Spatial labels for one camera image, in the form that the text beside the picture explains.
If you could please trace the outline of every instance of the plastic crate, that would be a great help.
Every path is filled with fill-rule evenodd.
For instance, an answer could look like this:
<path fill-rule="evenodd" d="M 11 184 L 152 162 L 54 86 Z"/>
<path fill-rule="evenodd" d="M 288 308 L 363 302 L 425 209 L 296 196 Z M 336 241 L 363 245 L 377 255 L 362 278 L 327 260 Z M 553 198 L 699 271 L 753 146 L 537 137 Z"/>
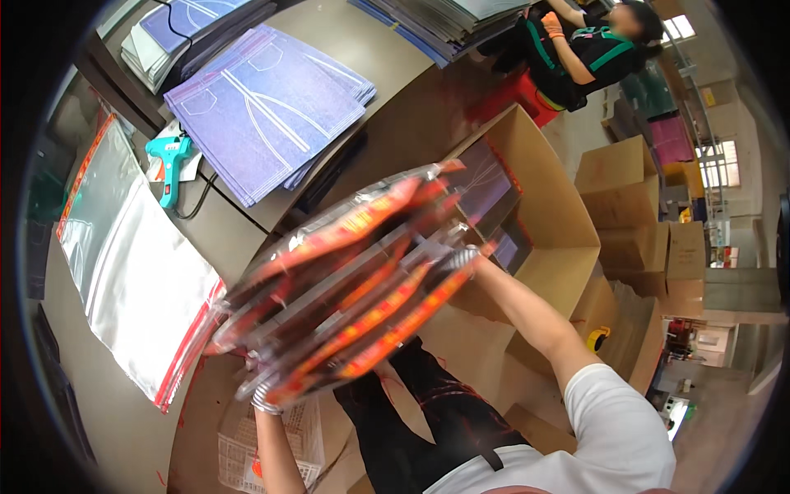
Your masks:
<path fill-rule="evenodd" d="M 283 424 L 296 465 L 309 488 L 325 461 L 318 401 L 309 398 L 295 405 L 283 414 Z M 220 483 L 250 494 L 264 494 L 263 480 L 252 470 L 258 449 L 253 406 L 232 401 L 225 410 L 218 436 Z"/>

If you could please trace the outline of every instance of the tape roll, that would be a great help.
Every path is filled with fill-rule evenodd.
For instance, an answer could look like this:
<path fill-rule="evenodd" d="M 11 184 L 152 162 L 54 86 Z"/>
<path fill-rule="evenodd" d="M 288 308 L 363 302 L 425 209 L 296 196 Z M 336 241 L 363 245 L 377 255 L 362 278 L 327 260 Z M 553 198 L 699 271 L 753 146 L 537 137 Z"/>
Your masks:
<path fill-rule="evenodd" d="M 606 326 L 601 326 L 597 330 L 594 330 L 587 337 L 587 348 L 593 353 L 598 353 L 598 350 L 600 350 L 606 338 L 609 338 L 609 334 L 611 334 L 611 330 Z"/>

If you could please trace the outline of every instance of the work table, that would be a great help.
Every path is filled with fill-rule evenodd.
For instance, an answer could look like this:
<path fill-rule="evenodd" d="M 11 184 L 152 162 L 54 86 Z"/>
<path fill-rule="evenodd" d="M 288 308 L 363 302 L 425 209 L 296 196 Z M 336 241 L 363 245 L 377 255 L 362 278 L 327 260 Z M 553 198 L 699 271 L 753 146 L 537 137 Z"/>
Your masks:
<path fill-rule="evenodd" d="M 377 90 L 363 119 L 331 145 L 299 189 L 278 190 L 246 211 L 272 231 L 328 159 L 388 101 L 429 69 L 432 61 L 387 26 L 343 0 L 306 0 L 276 14 L 266 24 L 324 51 L 372 81 Z M 210 175 L 205 161 L 202 166 L 204 175 Z M 181 184 L 182 211 L 191 211 L 204 187 L 200 176 Z M 217 180 L 217 189 L 227 190 L 225 187 Z M 229 191 L 225 195 L 233 198 Z M 174 219 L 174 223 L 229 285 L 239 278 L 266 238 L 214 189 L 194 219 Z M 159 302 L 156 298 L 152 297 L 152 303 Z M 165 492 L 173 439 L 194 366 L 181 383 L 169 412 L 163 415 L 91 333 L 54 235 L 43 306 L 60 344 L 62 366 L 77 395 L 101 473 L 120 492 Z"/>

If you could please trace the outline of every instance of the hot glue gun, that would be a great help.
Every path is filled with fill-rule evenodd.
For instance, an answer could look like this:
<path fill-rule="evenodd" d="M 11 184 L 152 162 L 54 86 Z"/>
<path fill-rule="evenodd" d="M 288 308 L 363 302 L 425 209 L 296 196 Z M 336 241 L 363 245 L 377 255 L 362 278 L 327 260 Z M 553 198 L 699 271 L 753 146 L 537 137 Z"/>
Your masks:
<path fill-rule="evenodd" d="M 192 139 L 188 137 L 158 138 L 145 145 L 145 152 L 161 158 L 164 168 L 164 194 L 159 200 L 163 208 L 172 208 L 179 200 L 179 172 L 181 161 L 189 157 Z"/>

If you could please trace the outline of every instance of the woman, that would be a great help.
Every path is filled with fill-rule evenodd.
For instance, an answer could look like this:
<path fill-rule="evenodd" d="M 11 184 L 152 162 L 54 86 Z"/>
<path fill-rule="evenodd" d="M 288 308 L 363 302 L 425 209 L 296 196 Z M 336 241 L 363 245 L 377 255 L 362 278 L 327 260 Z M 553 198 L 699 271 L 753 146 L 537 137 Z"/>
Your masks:
<path fill-rule="evenodd" d="M 376 493 L 634 494 L 667 488 L 675 456 L 656 410 L 590 352 L 554 308 L 491 261 L 480 261 L 476 283 L 493 295 L 527 342 L 551 362 L 578 439 L 577 451 L 543 456 L 530 447 L 415 338 L 389 362 L 420 404 L 436 444 L 404 424 L 373 372 L 335 390 L 356 427 L 359 451 Z M 253 404 L 267 493 L 304 494 L 277 411 L 258 394 Z"/>
<path fill-rule="evenodd" d="M 481 44 L 484 56 L 501 52 L 493 71 L 508 73 L 526 61 L 529 76 L 547 104 L 577 110 L 586 96 L 645 68 L 661 53 L 664 27 L 647 4 L 623 0 L 602 21 L 565 0 L 547 0 L 553 11 L 533 6 L 516 26 Z M 557 14 L 575 30 L 563 29 Z"/>

